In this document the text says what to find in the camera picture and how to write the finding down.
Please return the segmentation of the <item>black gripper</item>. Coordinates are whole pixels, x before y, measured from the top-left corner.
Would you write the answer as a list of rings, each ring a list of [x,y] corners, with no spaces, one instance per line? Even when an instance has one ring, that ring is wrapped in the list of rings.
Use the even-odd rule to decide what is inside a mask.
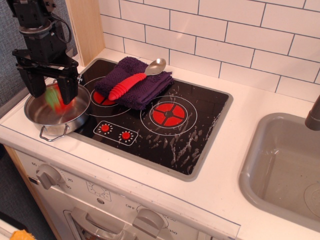
[[[29,93],[38,98],[46,91],[45,77],[56,78],[65,105],[78,95],[78,63],[66,53],[61,21],[46,21],[36,27],[19,26],[26,49],[15,49],[17,70]]]

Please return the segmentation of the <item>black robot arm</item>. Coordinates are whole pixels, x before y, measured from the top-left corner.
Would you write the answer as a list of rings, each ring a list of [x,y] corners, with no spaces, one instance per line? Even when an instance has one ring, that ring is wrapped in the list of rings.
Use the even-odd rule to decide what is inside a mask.
[[[26,49],[15,49],[17,70],[29,93],[35,98],[46,91],[45,78],[57,80],[62,101],[68,105],[78,95],[78,62],[67,55],[65,21],[53,13],[52,0],[9,0],[18,30],[23,35]]]

